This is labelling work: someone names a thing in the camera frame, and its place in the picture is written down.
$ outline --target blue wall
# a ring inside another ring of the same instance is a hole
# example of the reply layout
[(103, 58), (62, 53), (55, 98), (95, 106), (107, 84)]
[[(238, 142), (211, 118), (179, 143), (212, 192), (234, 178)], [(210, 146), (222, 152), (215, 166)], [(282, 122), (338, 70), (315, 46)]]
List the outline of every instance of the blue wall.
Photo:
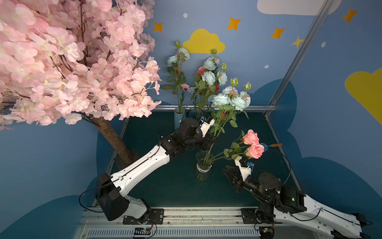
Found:
[[(238, 24), (238, 30), (227, 30), (230, 18), (242, 19)], [(181, 43), (189, 40), (191, 34), (204, 28), (210, 33), (216, 33), (221, 42), (225, 44), (225, 50), (219, 53), (220, 62), (228, 66), (228, 78), (239, 79), (238, 89), (243, 90), (247, 82), (252, 84), (249, 91), (254, 93), (260, 87), (284, 76), (294, 55), (297, 52), (297, 36), (303, 39), (307, 33), (314, 16), (300, 15), (269, 15), (258, 11), (257, 1), (230, 1), (230, 0), (194, 0), (179, 1), (166, 0), (156, 1), (154, 18), (149, 21), (144, 30), (154, 39), (156, 47), (153, 56), (158, 62), (159, 75), (166, 84), (167, 57), (175, 54), (174, 41), (179, 39)], [(163, 23), (162, 30), (154, 32), (154, 24)], [(286, 30), (280, 39), (270, 38), (275, 27)], [(210, 54), (192, 53), (190, 60), (182, 65), (188, 84), (194, 81), (194, 74), (203, 61)], [(252, 99), (251, 104), (267, 105), (275, 92), (277, 85), (268, 85), (261, 94), (264, 97)], [(163, 104), (177, 104), (176, 96), (171, 91), (160, 90), (160, 95), (153, 96), (155, 100), (164, 101)]]
[[(350, 7), (358, 13), (347, 23)], [(372, 238), (382, 235), (382, 125), (345, 80), (382, 67), (381, 7), (379, 0), (342, 1), (269, 117), (301, 188), (338, 210), (365, 214)]]
[[(123, 121), (111, 124), (119, 133)], [(0, 239), (72, 238), (84, 211), (78, 196), (94, 187), (113, 148), (84, 120), (9, 127), (0, 131)], [(93, 200), (88, 193), (82, 201)]]

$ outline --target tree trunk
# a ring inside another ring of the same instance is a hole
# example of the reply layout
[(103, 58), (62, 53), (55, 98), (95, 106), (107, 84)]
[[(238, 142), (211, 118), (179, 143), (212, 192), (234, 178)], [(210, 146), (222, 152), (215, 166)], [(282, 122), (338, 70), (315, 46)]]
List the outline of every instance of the tree trunk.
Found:
[(93, 118), (92, 121), (96, 123), (98, 130), (105, 137), (105, 139), (111, 144), (111, 146), (117, 151), (118, 155), (121, 159), (127, 163), (131, 164), (134, 162), (133, 157), (126, 145), (119, 137), (119, 135), (115, 132), (113, 127), (110, 125), (109, 121), (105, 120), (103, 117), (97, 119)]

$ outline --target white cloud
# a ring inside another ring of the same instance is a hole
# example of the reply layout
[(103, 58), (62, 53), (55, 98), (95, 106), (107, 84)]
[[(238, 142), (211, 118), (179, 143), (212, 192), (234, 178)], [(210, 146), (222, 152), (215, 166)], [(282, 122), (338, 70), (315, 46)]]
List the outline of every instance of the white cloud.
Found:
[[(259, 0), (257, 9), (265, 14), (289, 14), (315, 16), (325, 0)], [(329, 14), (333, 13), (342, 0), (334, 0)]]

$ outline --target dark green table surface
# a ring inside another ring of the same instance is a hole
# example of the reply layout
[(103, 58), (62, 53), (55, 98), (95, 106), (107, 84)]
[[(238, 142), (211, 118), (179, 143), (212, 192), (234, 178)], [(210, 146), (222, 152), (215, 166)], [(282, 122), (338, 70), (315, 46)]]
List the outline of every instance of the dark green table surface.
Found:
[[(231, 125), (225, 126), (225, 133), (221, 133), (213, 148), (213, 153), (218, 154), (224, 148), (229, 148), (231, 142), (240, 136), (241, 130), (249, 129), (258, 133), (261, 143), (276, 143), (272, 132), (262, 113), (248, 113), (249, 119), (244, 114), (237, 115), (238, 128)], [(167, 135), (174, 130), (173, 112), (153, 112), (148, 118), (132, 117), (126, 128), (123, 141), (128, 148), (139, 157), (145, 155), (158, 143), (159, 136)], [(259, 172), (267, 171), (279, 177), (282, 182), (288, 177), (287, 165), (277, 151), (272, 149), (265, 152), (259, 159), (253, 159), (255, 165), (252, 176)], [(242, 190), (236, 193), (234, 187), (223, 175), (222, 170), (226, 165), (234, 166), (233, 160), (219, 159), (212, 168), (209, 180), (201, 182), (195, 178), (195, 155), (199, 149), (186, 151), (168, 164), (158, 168), (148, 175), (129, 193), (135, 198), (144, 198), (151, 206), (257, 206), (257, 201), (251, 194)], [(296, 187), (292, 177), (286, 185)]]

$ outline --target yellow cloud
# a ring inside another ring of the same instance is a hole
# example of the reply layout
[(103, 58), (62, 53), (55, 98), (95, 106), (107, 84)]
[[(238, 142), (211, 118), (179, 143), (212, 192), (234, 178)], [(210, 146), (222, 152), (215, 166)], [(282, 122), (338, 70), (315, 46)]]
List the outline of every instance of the yellow cloud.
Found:
[(382, 68), (374, 73), (351, 74), (345, 81), (345, 87), (351, 96), (382, 124)]
[(210, 33), (206, 29), (198, 29), (191, 34), (190, 40), (185, 41), (182, 45), (189, 53), (209, 53), (212, 49), (216, 49), (217, 53), (221, 53), (225, 49), (224, 43), (220, 42), (219, 36)]

